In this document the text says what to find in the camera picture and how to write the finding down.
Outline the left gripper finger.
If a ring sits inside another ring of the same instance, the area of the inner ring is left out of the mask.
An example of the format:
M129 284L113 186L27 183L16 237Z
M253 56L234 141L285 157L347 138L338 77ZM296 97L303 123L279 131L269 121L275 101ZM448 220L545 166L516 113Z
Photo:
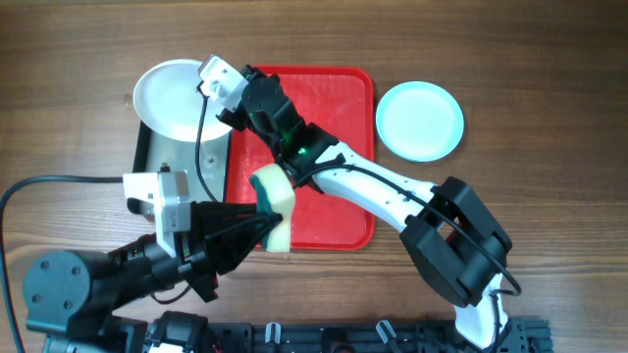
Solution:
M206 240L245 233L263 237L284 217L274 211L258 211L254 204L221 204L203 209L203 236Z
M235 270L270 231L263 237L251 237L241 233L231 237L205 239L212 269L218 275L224 275Z

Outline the green yellow sponge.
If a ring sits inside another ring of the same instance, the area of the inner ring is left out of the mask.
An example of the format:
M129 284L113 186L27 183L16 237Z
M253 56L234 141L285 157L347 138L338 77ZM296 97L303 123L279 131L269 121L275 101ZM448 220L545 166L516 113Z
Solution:
M255 171L249 183L256 195L257 211L282 216L264 237L262 248L267 252L288 253L291 248L295 193L287 175L277 164L269 164Z

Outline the white round plate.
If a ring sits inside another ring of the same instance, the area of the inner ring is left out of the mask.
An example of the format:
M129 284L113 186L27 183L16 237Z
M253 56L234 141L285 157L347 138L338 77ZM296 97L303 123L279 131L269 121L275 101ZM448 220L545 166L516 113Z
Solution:
M136 83L133 105L153 131L178 141L214 140L232 128L217 117L225 108L203 96L198 69L204 62L175 59L160 63Z

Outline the teal plate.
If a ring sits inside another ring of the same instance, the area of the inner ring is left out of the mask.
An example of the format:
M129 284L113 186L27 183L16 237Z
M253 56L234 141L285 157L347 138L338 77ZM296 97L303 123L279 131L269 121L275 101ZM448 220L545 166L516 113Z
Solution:
M377 105L375 125L389 150L418 163L450 154L465 130L463 112L455 98L427 81L407 81L387 91Z

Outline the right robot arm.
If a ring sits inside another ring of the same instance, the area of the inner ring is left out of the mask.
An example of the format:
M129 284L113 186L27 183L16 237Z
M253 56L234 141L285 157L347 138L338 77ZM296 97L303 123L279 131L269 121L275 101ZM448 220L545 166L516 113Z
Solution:
M456 311L455 328L477 350L496 351L508 316L500 283L511 276L512 242L472 188L453 176L437 185L375 164L373 82L351 67L224 65L201 90L218 119L250 130L295 185L353 203L394 227L421 277ZM298 108L356 134L368 155L305 121Z

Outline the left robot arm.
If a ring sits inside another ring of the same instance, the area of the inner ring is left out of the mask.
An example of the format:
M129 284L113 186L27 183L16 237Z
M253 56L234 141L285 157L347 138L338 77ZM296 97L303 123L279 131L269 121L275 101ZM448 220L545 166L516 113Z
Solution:
M175 234L169 255L155 234L108 253L53 251L26 274L26 327L45 334L46 352L148 352L162 344L182 352L216 345L207 321L170 314L155 333L146 321L114 311L184 281L204 302L217 299L218 277L233 271L286 216L253 204L194 202L184 217L188 230Z

